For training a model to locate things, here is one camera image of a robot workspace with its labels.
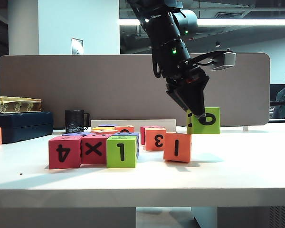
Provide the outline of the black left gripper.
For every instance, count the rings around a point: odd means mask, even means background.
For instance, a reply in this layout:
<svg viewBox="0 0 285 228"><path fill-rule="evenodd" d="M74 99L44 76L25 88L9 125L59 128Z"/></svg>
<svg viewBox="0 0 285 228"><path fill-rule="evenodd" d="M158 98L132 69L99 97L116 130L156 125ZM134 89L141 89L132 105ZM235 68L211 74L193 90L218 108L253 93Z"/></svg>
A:
<svg viewBox="0 0 285 228"><path fill-rule="evenodd" d="M190 110L197 118L206 118L204 88L209 76L198 65L181 68L174 65L160 66L160 73L166 79L167 94L184 111Z"/></svg>

